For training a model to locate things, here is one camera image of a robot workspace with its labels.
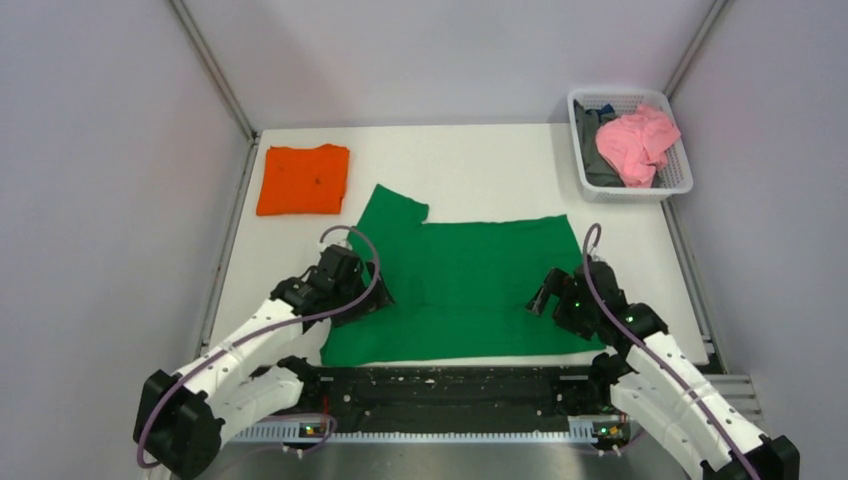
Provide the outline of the green t shirt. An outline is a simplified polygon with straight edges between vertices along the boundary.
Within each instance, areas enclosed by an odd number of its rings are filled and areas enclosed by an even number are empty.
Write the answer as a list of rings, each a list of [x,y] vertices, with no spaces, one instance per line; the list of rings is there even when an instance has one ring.
[[[377,185],[348,239],[378,257],[393,304],[331,330],[321,352],[332,367],[599,351],[526,303],[553,268],[571,272],[581,252],[567,216],[508,222],[433,223],[429,207]],[[365,244],[358,234],[365,234]]]

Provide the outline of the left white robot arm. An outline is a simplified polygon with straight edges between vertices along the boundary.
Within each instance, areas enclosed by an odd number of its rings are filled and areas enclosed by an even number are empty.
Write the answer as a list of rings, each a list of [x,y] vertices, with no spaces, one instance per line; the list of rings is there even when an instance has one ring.
[[[246,428],[280,411],[314,410],[317,364],[331,329],[390,301],[378,255],[365,261],[327,246],[317,264],[279,282],[217,346],[145,381],[133,431],[139,465],[195,479]]]

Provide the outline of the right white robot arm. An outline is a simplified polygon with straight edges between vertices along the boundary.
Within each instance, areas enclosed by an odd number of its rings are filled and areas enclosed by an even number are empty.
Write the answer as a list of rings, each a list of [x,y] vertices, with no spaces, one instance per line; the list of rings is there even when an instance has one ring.
[[[613,269],[587,257],[573,273],[548,271],[527,310],[549,301],[554,324],[612,348],[592,360],[586,393],[571,415],[621,412],[635,420],[691,479],[796,479],[800,453],[748,420],[687,358],[668,325],[645,303],[631,303]]]

